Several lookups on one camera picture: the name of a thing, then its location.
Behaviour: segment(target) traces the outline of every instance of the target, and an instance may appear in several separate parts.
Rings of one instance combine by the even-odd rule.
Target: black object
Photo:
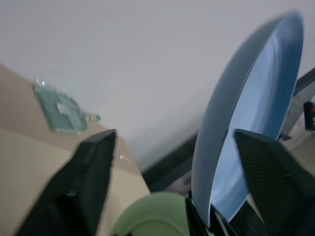
[[[185,208],[190,236],[207,236],[212,232],[215,236],[237,236],[236,232],[229,223],[213,207],[210,207],[211,226],[206,229],[199,218],[191,199],[191,192],[185,194]]]
[[[306,102],[304,108],[304,121],[306,130],[315,130],[315,104],[313,102]]]
[[[245,177],[268,236],[315,235],[315,180],[277,141],[234,134]]]
[[[94,236],[106,198],[116,131],[83,141],[47,184],[18,236]]]
[[[247,201],[229,223],[239,236],[267,235],[265,224]]]

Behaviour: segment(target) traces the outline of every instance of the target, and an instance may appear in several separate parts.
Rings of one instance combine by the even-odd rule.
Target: green plate
[[[189,236],[184,197],[160,192],[128,207],[112,228],[111,236]]]

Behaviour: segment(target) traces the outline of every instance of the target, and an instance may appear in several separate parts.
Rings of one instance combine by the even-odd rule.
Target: white wall
[[[314,0],[2,0],[0,63],[99,113],[143,170],[198,130],[242,41],[291,9],[305,20],[303,75],[315,66]]]

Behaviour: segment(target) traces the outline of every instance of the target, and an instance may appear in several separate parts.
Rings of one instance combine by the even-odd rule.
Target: blue plate
[[[223,72],[199,130],[192,162],[192,199],[207,227],[210,204],[230,221],[249,194],[233,130],[278,138],[302,47],[301,17],[288,14],[249,37]]]

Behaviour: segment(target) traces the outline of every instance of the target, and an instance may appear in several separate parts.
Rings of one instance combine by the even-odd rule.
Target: beige wall
[[[291,150],[300,165],[315,176],[315,135],[311,135]]]

